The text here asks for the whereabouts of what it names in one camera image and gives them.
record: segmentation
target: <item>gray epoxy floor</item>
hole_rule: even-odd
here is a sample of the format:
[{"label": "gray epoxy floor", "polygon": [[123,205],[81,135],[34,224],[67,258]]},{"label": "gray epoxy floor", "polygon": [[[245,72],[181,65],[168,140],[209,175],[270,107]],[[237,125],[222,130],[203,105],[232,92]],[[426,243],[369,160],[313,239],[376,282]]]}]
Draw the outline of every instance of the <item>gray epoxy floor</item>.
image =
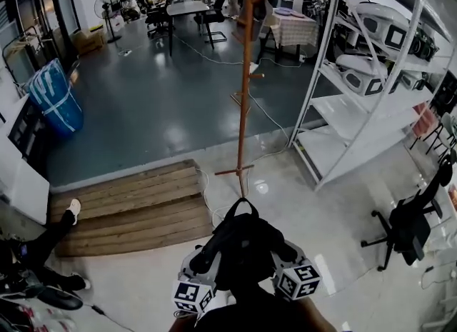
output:
[{"label": "gray epoxy floor", "polygon": [[[190,16],[175,20],[175,26],[175,35],[210,59],[242,60],[243,47],[231,35],[232,20],[212,24],[213,31],[222,30],[228,37],[227,42],[215,44],[214,51],[204,43]],[[238,138],[239,107],[230,94],[241,89],[241,64],[207,61],[176,38],[171,58],[168,37],[150,41],[144,20],[126,25],[121,34],[117,47],[109,44],[81,59],[74,88],[84,111],[84,127],[50,153],[52,186]],[[122,57],[117,54],[122,49],[133,51]],[[256,42],[253,60],[258,50]],[[280,63],[298,65],[289,59]],[[312,71],[312,64],[284,68],[264,59],[256,73],[265,73],[266,78],[252,81],[251,93],[279,124],[293,126]],[[324,88],[319,92],[336,93],[330,83],[321,85]],[[274,129],[277,127],[253,103],[246,135]]]}]

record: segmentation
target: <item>wooden step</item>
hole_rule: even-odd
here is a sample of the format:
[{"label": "wooden step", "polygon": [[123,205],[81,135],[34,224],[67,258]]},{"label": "wooden step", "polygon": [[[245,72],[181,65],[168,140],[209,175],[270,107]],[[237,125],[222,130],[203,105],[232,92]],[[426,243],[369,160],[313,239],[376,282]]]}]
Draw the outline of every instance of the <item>wooden step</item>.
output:
[{"label": "wooden step", "polygon": [[209,236],[211,217],[194,165],[185,161],[53,196],[51,222],[73,197],[81,202],[78,223],[56,253],[102,256]]},{"label": "wooden step", "polygon": [[178,243],[192,241],[211,235],[213,227],[211,224],[192,228],[187,231],[167,234],[157,238],[144,239],[142,241],[124,244],[105,244],[102,246],[92,246],[86,248],[66,248],[63,243],[56,249],[57,256],[60,257],[85,257],[85,256],[106,256],[120,253],[145,251],[153,248],[171,246]]}]

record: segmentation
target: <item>standing fan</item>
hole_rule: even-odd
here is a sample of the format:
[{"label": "standing fan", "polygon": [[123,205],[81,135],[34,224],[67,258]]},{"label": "standing fan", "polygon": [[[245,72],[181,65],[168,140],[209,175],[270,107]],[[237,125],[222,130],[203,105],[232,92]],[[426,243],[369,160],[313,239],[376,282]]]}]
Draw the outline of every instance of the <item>standing fan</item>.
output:
[{"label": "standing fan", "polygon": [[121,9],[119,0],[95,0],[95,15],[100,19],[106,20],[106,26],[109,26],[111,30],[111,39],[107,41],[108,43],[112,43],[122,37],[114,35],[113,26],[111,25],[111,17],[114,17],[119,9]]}]

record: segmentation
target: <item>tablecloth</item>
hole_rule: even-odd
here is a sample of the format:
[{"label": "tablecloth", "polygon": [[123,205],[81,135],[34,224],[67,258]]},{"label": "tablecloth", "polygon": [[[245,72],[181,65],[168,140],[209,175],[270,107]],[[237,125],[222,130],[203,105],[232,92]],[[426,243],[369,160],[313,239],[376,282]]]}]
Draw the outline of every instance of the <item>tablecloth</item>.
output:
[{"label": "tablecloth", "polygon": [[300,19],[294,16],[282,16],[276,13],[278,24],[271,26],[276,45],[313,45],[318,43],[318,24],[309,17]]}]

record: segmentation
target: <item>black pants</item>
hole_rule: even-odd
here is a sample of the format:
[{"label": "black pants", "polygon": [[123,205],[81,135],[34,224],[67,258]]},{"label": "black pants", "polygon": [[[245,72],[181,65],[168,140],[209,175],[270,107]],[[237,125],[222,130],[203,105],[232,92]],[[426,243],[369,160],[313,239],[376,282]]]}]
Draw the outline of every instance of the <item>black pants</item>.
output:
[{"label": "black pants", "polygon": [[32,270],[45,285],[60,286],[66,290],[81,290],[85,283],[80,276],[62,276],[44,266],[52,250],[67,235],[75,221],[67,210],[60,222],[51,224],[37,239],[27,242],[10,241],[13,252],[25,267]]}]

